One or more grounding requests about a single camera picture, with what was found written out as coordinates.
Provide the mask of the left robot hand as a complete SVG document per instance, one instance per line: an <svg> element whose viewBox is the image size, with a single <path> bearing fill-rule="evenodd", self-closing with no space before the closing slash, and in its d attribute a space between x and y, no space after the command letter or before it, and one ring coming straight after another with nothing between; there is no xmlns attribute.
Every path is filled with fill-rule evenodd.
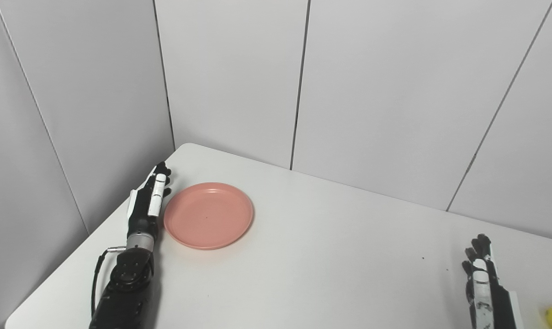
<svg viewBox="0 0 552 329"><path fill-rule="evenodd" d="M127 238L138 233L146 233L157 240L162 202L172 192L168 187L171 182L170 175L171 169L165 162L160 162L153 168L142 188L131 191L127 213Z"/></svg>

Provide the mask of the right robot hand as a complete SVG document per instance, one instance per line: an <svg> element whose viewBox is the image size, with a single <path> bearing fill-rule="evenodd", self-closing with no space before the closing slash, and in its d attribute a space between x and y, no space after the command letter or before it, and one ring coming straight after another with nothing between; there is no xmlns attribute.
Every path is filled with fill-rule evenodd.
<svg viewBox="0 0 552 329"><path fill-rule="evenodd" d="M499 281L492 243L484 233L472 239L462 262L465 294L473 329L522 329L518 296Z"/></svg>

